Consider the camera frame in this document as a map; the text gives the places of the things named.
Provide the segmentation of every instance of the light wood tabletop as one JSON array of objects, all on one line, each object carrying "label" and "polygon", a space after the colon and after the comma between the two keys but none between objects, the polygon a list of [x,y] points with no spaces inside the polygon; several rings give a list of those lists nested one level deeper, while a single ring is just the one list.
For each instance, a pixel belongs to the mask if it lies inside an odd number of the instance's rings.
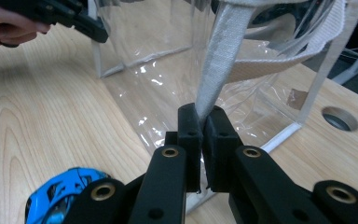
[{"label": "light wood tabletop", "polygon": [[[358,189],[358,130],[328,124],[339,107],[358,121],[358,95],[326,80],[304,127],[273,159],[300,186],[335,179]],[[150,161],[103,79],[95,75],[90,40],[53,27],[16,49],[0,47],[0,223],[23,223],[31,193],[75,166],[129,183]],[[234,223],[227,195],[193,211],[186,223]]]}]

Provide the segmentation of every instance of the wooden table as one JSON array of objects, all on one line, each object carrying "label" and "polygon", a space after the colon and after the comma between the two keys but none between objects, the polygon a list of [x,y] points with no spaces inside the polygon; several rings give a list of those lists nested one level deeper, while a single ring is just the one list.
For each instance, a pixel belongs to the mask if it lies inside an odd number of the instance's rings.
[{"label": "wooden table", "polygon": [[[358,120],[358,95],[326,80],[306,125],[271,155],[306,189],[324,179],[358,189],[358,130],[329,125],[326,106]],[[128,183],[149,160],[95,76],[86,37],[54,27],[19,48],[0,47],[0,223],[23,223],[29,195],[68,168],[94,167]],[[227,195],[213,197],[186,223],[234,223]]]}]

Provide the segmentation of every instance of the human hand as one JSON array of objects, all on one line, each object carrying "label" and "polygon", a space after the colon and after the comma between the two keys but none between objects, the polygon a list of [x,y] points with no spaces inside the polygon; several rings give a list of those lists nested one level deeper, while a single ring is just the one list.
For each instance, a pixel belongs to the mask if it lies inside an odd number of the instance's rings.
[{"label": "human hand", "polygon": [[0,45],[19,45],[36,38],[36,33],[47,33],[49,25],[31,21],[15,12],[0,7]]}]

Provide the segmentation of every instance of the wood grain surface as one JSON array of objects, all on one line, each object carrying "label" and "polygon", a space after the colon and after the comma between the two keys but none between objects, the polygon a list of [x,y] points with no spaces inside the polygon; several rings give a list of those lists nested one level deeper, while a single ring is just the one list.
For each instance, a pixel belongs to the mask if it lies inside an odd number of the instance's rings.
[{"label": "wood grain surface", "polygon": [[[323,179],[358,189],[358,130],[329,125],[321,112],[327,106],[358,121],[358,95],[326,80],[305,126],[271,155],[306,189]],[[16,49],[0,47],[0,223],[23,223],[30,194],[68,168],[94,167],[128,183],[149,160],[95,74],[89,39],[56,26]],[[227,195],[213,197],[186,223],[234,223]]]}]

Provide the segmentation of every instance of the blue object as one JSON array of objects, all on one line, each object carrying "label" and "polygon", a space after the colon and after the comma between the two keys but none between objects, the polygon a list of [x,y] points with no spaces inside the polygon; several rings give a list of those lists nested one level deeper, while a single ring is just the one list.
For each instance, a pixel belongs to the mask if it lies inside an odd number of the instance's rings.
[{"label": "blue object", "polygon": [[76,195],[91,182],[109,177],[104,172],[76,167],[51,178],[28,199],[26,224],[61,224]]}]

